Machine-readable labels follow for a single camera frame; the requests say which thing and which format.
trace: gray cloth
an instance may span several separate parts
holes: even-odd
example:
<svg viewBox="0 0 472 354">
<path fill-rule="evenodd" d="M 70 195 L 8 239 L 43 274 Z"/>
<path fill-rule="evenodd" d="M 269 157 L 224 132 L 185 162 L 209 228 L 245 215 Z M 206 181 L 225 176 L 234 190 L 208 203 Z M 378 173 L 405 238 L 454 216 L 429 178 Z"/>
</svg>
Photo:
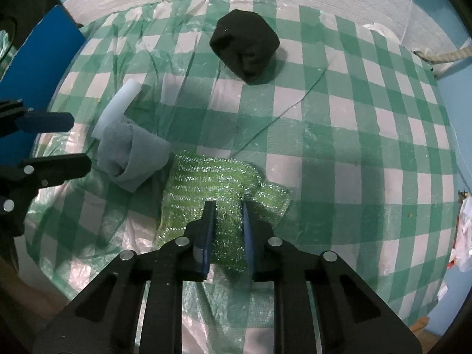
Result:
<svg viewBox="0 0 472 354">
<path fill-rule="evenodd" d="M 169 159 L 171 145 L 134 123 L 107 126 L 98 146 L 98 167 L 119 187 L 135 192 Z"/>
</svg>

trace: black cable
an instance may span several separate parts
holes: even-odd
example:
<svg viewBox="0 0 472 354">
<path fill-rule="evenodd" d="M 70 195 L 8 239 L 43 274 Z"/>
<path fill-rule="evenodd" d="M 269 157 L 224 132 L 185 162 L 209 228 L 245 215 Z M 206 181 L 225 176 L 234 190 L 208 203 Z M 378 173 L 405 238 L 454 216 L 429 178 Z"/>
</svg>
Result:
<svg viewBox="0 0 472 354">
<path fill-rule="evenodd" d="M 6 58 L 7 54 L 11 51 L 11 48 L 13 47 L 13 41 L 15 40 L 15 36 L 17 34 L 17 28 L 18 28 L 18 21 L 15 19 L 15 17 L 11 16 L 1 16 L 0 15 L 0 22 L 10 20 L 13 23 L 13 34 L 11 35 L 10 39 L 10 45 L 6 49 L 6 52 L 3 54 L 2 57 L 0 57 L 0 63 Z"/>
</svg>

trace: blue panel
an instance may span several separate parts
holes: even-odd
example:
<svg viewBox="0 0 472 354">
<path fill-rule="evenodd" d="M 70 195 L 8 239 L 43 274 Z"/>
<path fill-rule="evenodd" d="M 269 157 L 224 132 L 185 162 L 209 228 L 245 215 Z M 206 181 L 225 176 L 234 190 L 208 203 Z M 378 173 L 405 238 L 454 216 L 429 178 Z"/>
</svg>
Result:
<svg viewBox="0 0 472 354">
<path fill-rule="evenodd" d="M 46 110 L 56 87 L 86 41 L 76 24 L 56 6 L 18 49 L 0 81 L 0 100 L 22 99 L 26 107 Z M 0 139 L 0 165 L 16 165 L 30 155 L 35 135 L 16 132 Z"/>
</svg>

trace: white paper roll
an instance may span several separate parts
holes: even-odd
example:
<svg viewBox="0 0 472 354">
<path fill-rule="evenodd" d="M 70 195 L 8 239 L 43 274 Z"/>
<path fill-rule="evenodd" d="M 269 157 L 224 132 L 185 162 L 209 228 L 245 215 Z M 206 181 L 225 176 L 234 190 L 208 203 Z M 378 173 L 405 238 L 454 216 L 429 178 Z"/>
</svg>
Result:
<svg viewBox="0 0 472 354">
<path fill-rule="evenodd" d="M 141 91 L 141 87 L 142 85 L 139 82 L 132 79 L 129 79 L 124 83 L 101 113 L 94 131 L 91 133 L 93 138 L 101 140 L 103 137 L 103 131 L 108 125 L 116 121 L 121 121 L 129 104 Z"/>
</svg>

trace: green and white checkered tablecloth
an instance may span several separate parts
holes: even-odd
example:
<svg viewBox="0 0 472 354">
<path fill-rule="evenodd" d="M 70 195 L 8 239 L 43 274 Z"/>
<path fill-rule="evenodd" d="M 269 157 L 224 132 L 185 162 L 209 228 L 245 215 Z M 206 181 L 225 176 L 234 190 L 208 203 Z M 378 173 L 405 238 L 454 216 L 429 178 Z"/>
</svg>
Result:
<svg viewBox="0 0 472 354">
<path fill-rule="evenodd" d="M 209 47 L 218 19 L 235 8 L 258 12 L 280 37 L 257 85 Z M 88 42 L 50 107 L 76 124 L 43 135 L 36 156 L 85 151 L 96 166 L 91 131 L 133 78 L 143 88 L 127 117 L 174 150 L 253 163 L 292 190 L 278 236 L 307 252 L 338 252 L 406 323 L 435 305 L 454 237 L 455 154 L 419 58 L 341 17 L 274 0 L 146 4 L 83 32 Z M 161 178 L 130 194 L 94 168 L 42 190 L 26 219 L 29 254 L 72 298 L 123 248 L 152 248 Z M 184 341 L 190 334 L 209 353 L 271 346 L 271 286 L 212 266 L 206 283 L 185 292 Z"/>
</svg>

